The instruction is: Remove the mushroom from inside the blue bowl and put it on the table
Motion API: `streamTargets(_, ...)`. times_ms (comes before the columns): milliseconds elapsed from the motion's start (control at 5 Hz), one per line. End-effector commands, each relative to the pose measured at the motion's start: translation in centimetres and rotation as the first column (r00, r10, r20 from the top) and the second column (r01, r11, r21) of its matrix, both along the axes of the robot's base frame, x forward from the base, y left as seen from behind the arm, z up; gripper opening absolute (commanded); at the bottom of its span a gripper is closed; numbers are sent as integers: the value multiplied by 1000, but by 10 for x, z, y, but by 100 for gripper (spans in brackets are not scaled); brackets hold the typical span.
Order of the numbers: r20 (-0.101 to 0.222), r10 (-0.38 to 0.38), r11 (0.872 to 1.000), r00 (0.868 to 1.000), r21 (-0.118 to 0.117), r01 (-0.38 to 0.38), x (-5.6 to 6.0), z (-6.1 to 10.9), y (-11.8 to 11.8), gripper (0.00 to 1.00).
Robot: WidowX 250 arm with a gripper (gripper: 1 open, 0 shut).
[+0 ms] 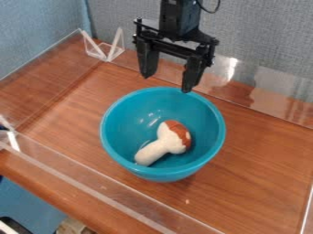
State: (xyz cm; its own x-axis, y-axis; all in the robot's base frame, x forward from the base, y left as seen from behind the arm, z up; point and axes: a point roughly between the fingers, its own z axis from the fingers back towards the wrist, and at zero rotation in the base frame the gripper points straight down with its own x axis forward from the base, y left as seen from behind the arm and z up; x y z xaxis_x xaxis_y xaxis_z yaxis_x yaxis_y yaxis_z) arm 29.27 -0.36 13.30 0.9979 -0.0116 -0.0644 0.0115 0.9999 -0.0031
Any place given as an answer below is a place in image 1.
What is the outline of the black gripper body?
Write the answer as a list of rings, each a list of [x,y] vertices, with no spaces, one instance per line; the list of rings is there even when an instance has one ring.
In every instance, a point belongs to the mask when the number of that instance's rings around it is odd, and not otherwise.
[[[134,43],[145,38],[153,48],[181,59],[198,57],[213,64],[216,46],[220,41],[206,34],[201,28],[202,12],[216,14],[220,7],[208,10],[204,0],[162,0],[159,18],[157,20],[138,17],[135,23]]]

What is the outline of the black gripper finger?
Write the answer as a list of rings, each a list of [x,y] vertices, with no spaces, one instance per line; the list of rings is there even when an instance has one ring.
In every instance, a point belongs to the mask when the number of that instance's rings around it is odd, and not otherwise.
[[[206,62],[198,57],[189,57],[182,77],[182,92],[187,93],[198,85],[206,69]]]
[[[153,48],[151,42],[145,38],[137,40],[137,56],[141,74],[147,79],[158,69],[159,51]]]

